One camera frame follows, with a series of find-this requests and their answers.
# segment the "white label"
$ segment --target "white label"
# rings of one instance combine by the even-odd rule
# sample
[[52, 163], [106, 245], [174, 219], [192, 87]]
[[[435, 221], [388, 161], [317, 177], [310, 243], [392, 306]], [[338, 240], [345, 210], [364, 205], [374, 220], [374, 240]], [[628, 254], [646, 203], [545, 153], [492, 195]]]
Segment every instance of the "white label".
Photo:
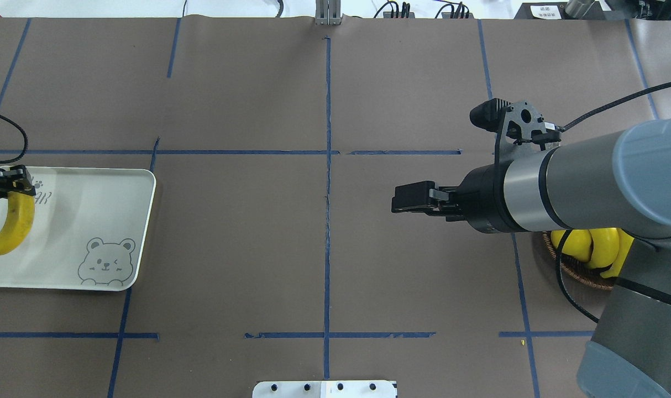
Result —
[[561, 12], [556, 6], [530, 6], [532, 16], [539, 19], [561, 19]]

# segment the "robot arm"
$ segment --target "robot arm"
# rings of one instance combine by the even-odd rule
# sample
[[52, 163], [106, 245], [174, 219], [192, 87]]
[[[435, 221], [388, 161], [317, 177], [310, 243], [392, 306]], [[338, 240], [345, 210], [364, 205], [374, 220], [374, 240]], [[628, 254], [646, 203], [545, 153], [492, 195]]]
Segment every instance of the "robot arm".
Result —
[[671, 396], [671, 120], [566, 146], [525, 101], [487, 101], [470, 120], [497, 133], [495, 163], [459, 186], [399, 186], [392, 212], [466, 220], [485, 233], [625, 229], [636, 242], [578, 383], [589, 396]]

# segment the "white floor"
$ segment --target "white floor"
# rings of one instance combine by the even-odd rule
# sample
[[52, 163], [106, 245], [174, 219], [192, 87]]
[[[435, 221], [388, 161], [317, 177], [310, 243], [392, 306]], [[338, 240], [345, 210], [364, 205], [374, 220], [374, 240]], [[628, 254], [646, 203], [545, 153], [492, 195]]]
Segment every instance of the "white floor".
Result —
[[[606, 3], [600, 1], [608, 10]], [[384, 0], [342, 0], [341, 11], [372, 18], [383, 3]], [[522, 0], [468, 0], [464, 3], [477, 18], [512, 19]], [[411, 4], [416, 18], [434, 18], [444, 5], [438, 0], [412, 0]], [[0, 0], [0, 14], [6, 17], [177, 17], [181, 16], [183, 7], [184, 0]], [[272, 17], [278, 8], [277, 0], [187, 0], [186, 15]], [[284, 0], [282, 17], [315, 13], [315, 0]]]

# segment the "banana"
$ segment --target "banana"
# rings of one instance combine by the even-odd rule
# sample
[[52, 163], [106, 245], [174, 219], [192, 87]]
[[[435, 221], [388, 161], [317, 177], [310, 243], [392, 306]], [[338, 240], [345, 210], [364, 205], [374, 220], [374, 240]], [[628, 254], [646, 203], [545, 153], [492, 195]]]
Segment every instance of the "banana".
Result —
[[618, 256], [616, 260], [611, 264], [611, 268], [601, 272], [601, 277], [614, 277], [618, 276], [623, 269], [623, 264], [626, 262], [626, 257], [628, 257], [628, 252], [631, 251], [631, 246], [633, 246], [633, 241], [635, 238], [626, 234], [623, 229], [618, 229], [618, 237], [620, 238], [620, 249], [618, 250]]
[[33, 196], [9, 192], [7, 219], [0, 231], [0, 255], [18, 247], [33, 226], [35, 202]]
[[617, 228], [589, 229], [591, 239], [594, 241], [591, 260], [586, 264], [588, 269], [599, 269], [608, 267], [618, 257], [620, 238]]
[[[552, 244], [557, 249], [564, 231], [552, 231], [550, 234]], [[563, 254], [571, 255], [582, 263], [591, 259], [591, 234], [587, 229], [574, 229], [564, 243]]]

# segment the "metal bracket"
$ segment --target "metal bracket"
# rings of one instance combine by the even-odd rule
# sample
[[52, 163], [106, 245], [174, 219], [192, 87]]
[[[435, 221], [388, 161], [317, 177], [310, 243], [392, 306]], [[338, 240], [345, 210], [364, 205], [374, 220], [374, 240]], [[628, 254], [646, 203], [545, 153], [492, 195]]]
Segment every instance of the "metal bracket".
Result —
[[316, 25], [340, 25], [340, 0], [316, 0]]
[[386, 380], [325, 380], [262, 382], [252, 398], [397, 398], [397, 382]]

